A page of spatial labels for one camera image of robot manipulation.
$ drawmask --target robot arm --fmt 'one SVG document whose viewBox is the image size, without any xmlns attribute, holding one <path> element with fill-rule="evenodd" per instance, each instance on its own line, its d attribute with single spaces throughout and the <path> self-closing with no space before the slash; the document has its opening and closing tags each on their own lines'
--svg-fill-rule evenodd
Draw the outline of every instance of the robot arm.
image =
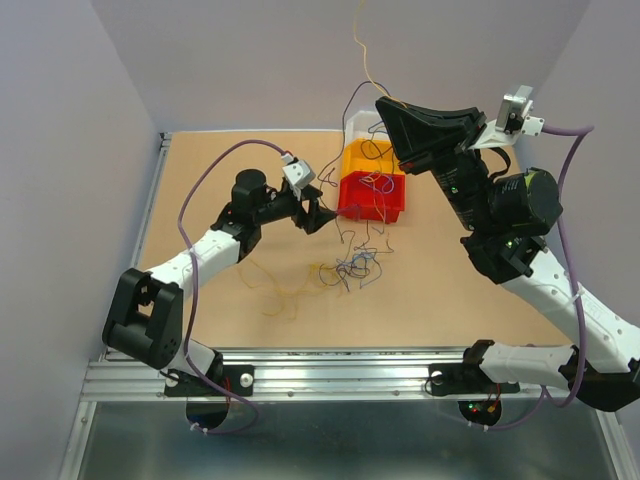
<svg viewBox="0 0 640 480">
<path fill-rule="evenodd" d="M 194 245 L 198 286 L 223 269 L 244 259 L 261 238 L 261 226 L 290 217 L 307 234 L 335 218 L 319 205 L 322 195 L 311 181 L 309 165 L 290 154 L 282 157 L 283 180 L 278 191 L 267 186 L 259 170 L 244 170 L 236 177 L 231 201 L 217 221 Z M 135 268 L 121 277 L 102 333 L 103 342 L 157 370 L 195 372 L 184 358 L 182 312 L 191 296 L 193 268 L 188 250 L 146 272 Z M 190 340 L 189 356 L 212 381 L 222 377 L 222 355 Z"/>
<path fill-rule="evenodd" d="M 574 345 L 510 347 L 481 340 L 462 364 L 439 364 L 432 393 L 487 393 L 507 383 L 570 389 L 577 371 L 578 324 L 564 268 L 548 250 L 546 235 L 562 213 L 558 185 L 544 170 L 496 178 L 480 150 L 513 145 L 523 134 L 538 136 L 544 120 L 530 115 L 531 88 L 504 98 L 498 119 L 485 124 L 476 108 L 429 110 L 380 98 L 376 108 L 389 134 L 400 169 L 431 171 L 462 225 L 461 243 L 476 270 L 531 304 Z M 587 368 L 578 398 L 615 411 L 640 397 L 640 329 L 615 315 L 590 292 L 579 293 L 585 310 Z"/>
</svg>

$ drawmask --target gray wall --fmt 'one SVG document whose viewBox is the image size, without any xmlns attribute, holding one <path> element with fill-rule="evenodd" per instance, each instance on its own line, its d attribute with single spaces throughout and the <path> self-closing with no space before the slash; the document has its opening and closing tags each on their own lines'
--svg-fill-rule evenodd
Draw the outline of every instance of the gray wall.
<svg viewBox="0 0 640 480">
<path fill-rule="evenodd" d="M 57 478 L 156 128 L 88 0 L 0 13 L 0 478 Z"/>
<path fill-rule="evenodd" d="M 164 131 L 337 128 L 364 79 L 357 0 L 92 1 Z M 395 96 L 495 115 L 511 83 L 542 84 L 588 3 L 369 0 L 359 31 Z"/>
<path fill-rule="evenodd" d="M 596 125 L 569 172 L 564 215 L 581 281 L 636 325 L 640 325 L 638 25 L 637 0 L 594 1 L 536 99 L 536 114 L 549 124 Z M 557 174 L 570 140 L 545 136 L 525 146 L 522 159 Z M 640 402 L 619 415 L 638 456 Z"/>
</svg>

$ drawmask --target gray floor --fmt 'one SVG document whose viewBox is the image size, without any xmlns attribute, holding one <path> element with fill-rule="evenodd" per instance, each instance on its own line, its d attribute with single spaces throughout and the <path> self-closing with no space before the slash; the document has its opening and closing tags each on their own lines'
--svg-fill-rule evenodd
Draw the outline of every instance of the gray floor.
<svg viewBox="0 0 640 480">
<path fill-rule="evenodd" d="M 506 402 L 507 419 L 530 404 Z M 262 413 L 246 433 L 205 438 L 189 431 L 181 403 L 102 404 L 80 478 L 616 478 L 596 415 L 579 404 L 544 405 L 523 427 L 488 433 L 458 421 L 449 401 L 281 403 Z"/>
</svg>

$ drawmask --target aluminum frame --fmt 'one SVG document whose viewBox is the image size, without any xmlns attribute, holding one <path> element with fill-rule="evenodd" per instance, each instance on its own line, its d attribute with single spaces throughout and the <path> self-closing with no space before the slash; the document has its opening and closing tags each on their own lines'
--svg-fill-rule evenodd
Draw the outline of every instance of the aluminum frame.
<svg viewBox="0 0 640 480">
<path fill-rule="evenodd" d="M 147 199 L 145 216 L 131 258 L 136 266 L 144 248 L 156 194 L 166 163 L 171 134 L 162 134 L 158 164 Z M 360 349 L 221 349 L 226 364 L 255 366 L 256 402 L 287 401 L 439 401 L 426 391 L 432 363 L 458 361 L 463 348 L 360 348 Z M 60 472 L 61 480 L 76 480 L 89 441 L 98 402 L 181 401 L 164 396 L 165 379 L 157 371 L 115 350 L 106 349 L 87 367 L 80 403 Z M 532 398 L 535 385 L 523 385 L 507 397 Z M 465 399 L 471 396 L 447 396 Z M 189 398 L 223 401 L 222 397 Z M 597 412 L 607 449 L 621 480 L 640 480 L 624 429 L 613 413 Z"/>
</svg>

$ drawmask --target wooden table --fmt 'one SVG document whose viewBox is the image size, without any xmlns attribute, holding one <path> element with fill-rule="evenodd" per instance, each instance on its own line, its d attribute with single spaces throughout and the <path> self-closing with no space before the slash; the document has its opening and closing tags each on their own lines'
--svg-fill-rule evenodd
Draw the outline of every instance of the wooden table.
<svg viewBox="0 0 640 480">
<path fill-rule="evenodd" d="M 247 138 L 291 150 L 316 173 L 340 148 L 338 132 L 174 134 L 138 268 L 163 263 L 185 248 L 176 218 L 187 192 L 222 151 Z M 501 168 L 492 152 L 484 157 L 490 169 Z M 262 146 L 231 154 L 203 183 L 186 213 L 192 240 L 216 220 L 240 170 L 259 168 L 270 185 L 279 187 L 281 166 L 277 153 Z M 325 190 L 325 201 L 334 207 L 335 189 Z M 364 223 L 340 220 L 340 225 L 356 230 L 359 243 L 366 238 Z M 211 346 L 256 348 L 463 346 L 480 338 L 511 344 L 567 342 L 528 304 L 474 270 L 459 242 L 467 232 L 430 174 L 408 177 L 406 211 L 384 235 L 370 233 L 372 245 L 381 250 L 388 234 L 395 253 L 378 256 L 383 272 L 378 280 L 364 288 L 352 281 L 347 293 L 344 287 L 323 287 L 311 267 L 335 263 L 347 253 L 335 224 L 311 236 L 289 220 L 263 227 L 249 258 L 201 290 L 194 338 Z M 257 265 L 272 274 L 280 293 Z M 186 302 L 185 318 L 190 306 Z"/>
</svg>

